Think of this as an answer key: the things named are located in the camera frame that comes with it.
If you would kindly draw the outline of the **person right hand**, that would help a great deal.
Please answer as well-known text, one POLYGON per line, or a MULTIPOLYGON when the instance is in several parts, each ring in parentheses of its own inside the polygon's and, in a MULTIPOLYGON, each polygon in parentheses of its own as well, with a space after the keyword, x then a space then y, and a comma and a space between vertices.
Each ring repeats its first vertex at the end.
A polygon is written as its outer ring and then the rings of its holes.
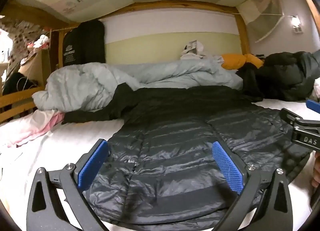
POLYGON ((315 153, 315 163, 313 166, 313 175, 311 184, 314 188, 318 188, 320 184, 320 153, 315 153))

